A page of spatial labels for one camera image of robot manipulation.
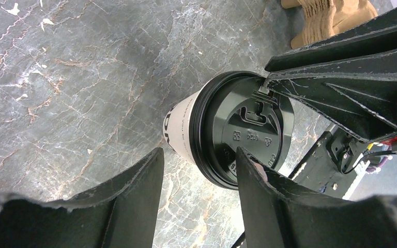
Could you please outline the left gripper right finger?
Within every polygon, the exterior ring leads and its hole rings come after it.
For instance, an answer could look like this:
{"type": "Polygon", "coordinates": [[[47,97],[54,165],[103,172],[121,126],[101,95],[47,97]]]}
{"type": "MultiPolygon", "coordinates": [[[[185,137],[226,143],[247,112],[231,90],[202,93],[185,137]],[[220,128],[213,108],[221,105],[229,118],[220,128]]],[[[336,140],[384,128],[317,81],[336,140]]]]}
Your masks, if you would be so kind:
{"type": "Polygon", "coordinates": [[[348,201],[308,189],[237,148],[246,247],[397,247],[397,195],[348,201]]]}

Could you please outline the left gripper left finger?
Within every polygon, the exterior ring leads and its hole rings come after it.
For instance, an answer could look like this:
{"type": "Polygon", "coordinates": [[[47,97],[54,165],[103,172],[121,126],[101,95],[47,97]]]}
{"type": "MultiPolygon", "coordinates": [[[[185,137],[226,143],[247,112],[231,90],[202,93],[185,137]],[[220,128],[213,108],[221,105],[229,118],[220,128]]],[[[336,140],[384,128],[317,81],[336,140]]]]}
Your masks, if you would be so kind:
{"type": "Polygon", "coordinates": [[[0,247],[152,247],[163,175],[155,148],[68,200],[0,193],[0,247]]]}

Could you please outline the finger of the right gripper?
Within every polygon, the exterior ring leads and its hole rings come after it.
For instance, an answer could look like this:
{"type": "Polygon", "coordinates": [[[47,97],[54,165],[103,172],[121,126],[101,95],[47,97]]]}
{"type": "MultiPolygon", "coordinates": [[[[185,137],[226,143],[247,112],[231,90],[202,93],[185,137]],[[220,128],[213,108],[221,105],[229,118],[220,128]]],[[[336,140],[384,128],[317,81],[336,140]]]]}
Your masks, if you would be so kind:
{"type": "Polygon", "coordinates": [[[267,86],[361,141],[397,137],[397,49],[272,72],[267,86]]]}
{"type": "Polygon", "coordinates": [[[276,72],[395,49],[397,8],[326,40],[273,56],[265,70],[276,72]]]}

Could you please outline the black coffee cup lid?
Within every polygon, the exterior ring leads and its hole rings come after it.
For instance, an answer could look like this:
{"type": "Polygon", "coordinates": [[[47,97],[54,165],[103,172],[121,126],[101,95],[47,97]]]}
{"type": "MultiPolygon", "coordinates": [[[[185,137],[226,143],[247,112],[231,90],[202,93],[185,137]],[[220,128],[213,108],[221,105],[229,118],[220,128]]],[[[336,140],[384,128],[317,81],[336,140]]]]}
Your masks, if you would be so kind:
{"type": "Polygon", "coordinates": [[[206,83],[194,102],[189,122],[193,161],[221,188],[238,188],[238,147],[276,171],[288,155],[293,106],[288,97],[261,92],[264,81],[250,71],[224,72],[206,83]]]}

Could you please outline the white paper coffee cup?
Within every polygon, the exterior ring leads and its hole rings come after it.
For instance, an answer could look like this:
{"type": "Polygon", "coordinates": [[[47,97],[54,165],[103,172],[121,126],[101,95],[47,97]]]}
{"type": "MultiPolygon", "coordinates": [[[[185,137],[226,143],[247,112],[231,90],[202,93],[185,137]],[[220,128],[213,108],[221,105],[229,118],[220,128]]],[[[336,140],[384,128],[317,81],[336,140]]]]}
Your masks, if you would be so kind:
{"type": "Polygon", "coordinates": [[[199,91],[183,99],[166,114],[163,135],[166,143],[182,158],[195,163],[190,144],[190,119],[199,91]]]}

